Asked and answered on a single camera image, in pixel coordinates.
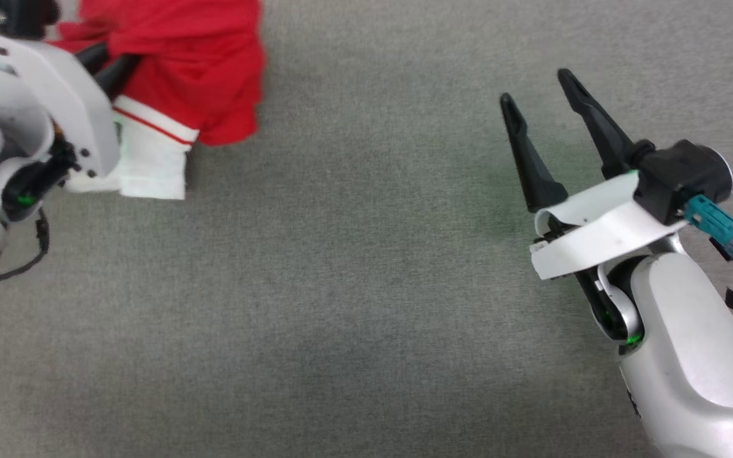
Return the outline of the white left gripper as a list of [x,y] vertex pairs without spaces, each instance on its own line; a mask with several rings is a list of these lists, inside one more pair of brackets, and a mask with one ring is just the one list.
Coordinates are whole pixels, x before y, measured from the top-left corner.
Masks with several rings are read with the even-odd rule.
[[125,54],[104,67],[110,61],[105,41],[75,57],[47,43],[0,35],[0,131],[34,159],[49,151],[60,131],[84,170],[110,174],[120,159],[111,101],[141,58]]

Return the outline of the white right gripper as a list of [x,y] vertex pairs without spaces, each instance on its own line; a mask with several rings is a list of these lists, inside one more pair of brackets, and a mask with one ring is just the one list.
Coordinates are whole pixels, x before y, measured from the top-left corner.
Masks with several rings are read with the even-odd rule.
[[535,214],[535,229],[543,238],[529,247],[540,279],[594,268],[687,225],[685,219],[664,225],[634,199],[639,174],[629,171],[655,151],[654,143],[632,141],[569,69],[559,69],[557,79],[573,112],[587,126],[607,181],[568,197],[533,146],[517,103],[509,93],[501,95],[501,114],[524,201],[527,211]]

